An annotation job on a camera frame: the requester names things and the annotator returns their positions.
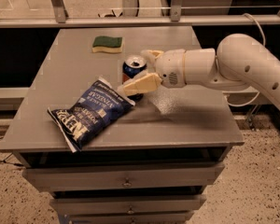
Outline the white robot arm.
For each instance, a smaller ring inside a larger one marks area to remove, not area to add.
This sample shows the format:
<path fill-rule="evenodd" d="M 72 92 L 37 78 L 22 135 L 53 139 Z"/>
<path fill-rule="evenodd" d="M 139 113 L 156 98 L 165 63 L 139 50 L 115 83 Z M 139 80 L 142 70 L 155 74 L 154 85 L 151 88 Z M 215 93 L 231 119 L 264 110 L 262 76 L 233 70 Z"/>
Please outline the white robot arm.
<path fill-rule="evenodd" d="M 125 96 L 159 86 L 201 85 L 220 91 L 253 87 L 280 111 L 280 61 L 249 35 L 229 35 L 216 49 L 144 50 L 141 56 L 152 68 L 118 87 Z"/>

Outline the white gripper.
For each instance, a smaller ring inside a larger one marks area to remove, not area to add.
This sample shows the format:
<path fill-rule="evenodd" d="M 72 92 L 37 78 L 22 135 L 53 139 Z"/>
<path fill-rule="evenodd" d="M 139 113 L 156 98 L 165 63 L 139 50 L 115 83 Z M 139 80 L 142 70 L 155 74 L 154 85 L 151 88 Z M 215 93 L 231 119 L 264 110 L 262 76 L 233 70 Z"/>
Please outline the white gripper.
<path fill-rule="evenodd" d="M 156 72 L 141 72 L 118 86 L 117 93 L 133 96 L 155 91 L 161 84 L 166 88 L 182 88 L 186 85 L 184 76 L 183 49 L 162 50 L 144 49 L 140 55 L 147 61 L 148 66 L 155 64 Z"/>

